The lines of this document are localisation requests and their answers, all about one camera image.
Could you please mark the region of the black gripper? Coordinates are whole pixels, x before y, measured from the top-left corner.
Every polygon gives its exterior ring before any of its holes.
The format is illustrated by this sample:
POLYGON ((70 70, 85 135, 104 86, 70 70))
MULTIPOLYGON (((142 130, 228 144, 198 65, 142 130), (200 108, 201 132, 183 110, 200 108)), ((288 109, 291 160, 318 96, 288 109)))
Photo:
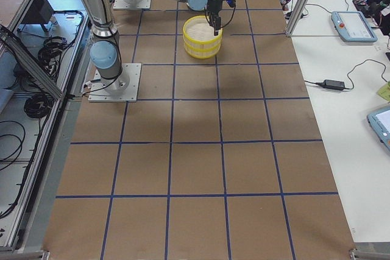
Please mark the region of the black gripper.
POLYGON ((219 12, 222 10, 221 0, 208 0, 205 8, 205 16, 208 18, 209 25, 214 30, 214 36, 218 36, 221 29, 221 17, 219 12))

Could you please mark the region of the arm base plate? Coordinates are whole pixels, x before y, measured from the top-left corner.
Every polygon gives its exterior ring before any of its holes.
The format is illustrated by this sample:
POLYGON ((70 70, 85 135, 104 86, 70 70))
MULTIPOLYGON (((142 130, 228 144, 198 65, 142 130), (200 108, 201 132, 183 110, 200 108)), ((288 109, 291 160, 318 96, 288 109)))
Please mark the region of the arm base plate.
POLYGON ((102 79, 98 70, 94 78, 92 93, 88 94, 89 102, 136 102, 141 76, 141 63, 123 63, 121 75, 112 82, 102 79))
POLYGON ((148 10, 151 0, 115 0, 114 10, 148 10))

